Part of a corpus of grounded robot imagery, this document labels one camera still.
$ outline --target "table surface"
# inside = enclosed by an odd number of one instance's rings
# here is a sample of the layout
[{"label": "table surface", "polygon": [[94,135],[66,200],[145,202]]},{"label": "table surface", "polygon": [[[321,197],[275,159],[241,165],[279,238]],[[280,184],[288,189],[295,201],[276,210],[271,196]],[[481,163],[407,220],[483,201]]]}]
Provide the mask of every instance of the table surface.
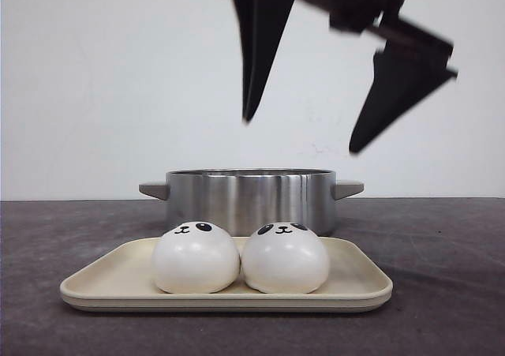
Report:
[{"label": "table surface", "polygon": [[333,236],[395,285],[360,314],[85,313],[59,283],[164,232],[156,200],[2,203],[2,354],[504,354],[505,200],[348,199]]}]

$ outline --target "beige tray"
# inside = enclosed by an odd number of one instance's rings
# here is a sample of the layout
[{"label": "beige tray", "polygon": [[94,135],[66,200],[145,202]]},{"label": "beige tray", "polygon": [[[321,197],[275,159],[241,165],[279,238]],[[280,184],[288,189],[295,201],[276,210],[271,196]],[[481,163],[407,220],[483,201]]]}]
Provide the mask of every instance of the beige tray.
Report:
[{"label": "beige tray", "polygon": [[[152,282],[150,258],[159,238],[127,242],[65,279],[65,302],[87,311],[357,313],[381,306],[393,283],[355,244],[321,238],[331,258],[328,281],[310,294],[263,294],[243,276],[213,294],[168,294]],[[241,249],[247,238],[234,238]]]}]

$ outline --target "white backdrop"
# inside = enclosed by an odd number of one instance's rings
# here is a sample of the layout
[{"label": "white backdrop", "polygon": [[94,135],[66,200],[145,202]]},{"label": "white backdrop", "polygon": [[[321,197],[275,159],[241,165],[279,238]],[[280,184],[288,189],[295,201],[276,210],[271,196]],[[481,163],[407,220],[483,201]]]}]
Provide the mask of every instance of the white backdrop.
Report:
[{"label": "white backdrop", "polygon": [[168,170],[320,167],[367,197],[505,197],[504,0],[407,0],[454,40],[450,82],[361,155],[348,142],[382,43],[295,2],[241,122],[231,0],[2,0],[2,199],[140,198]]}]

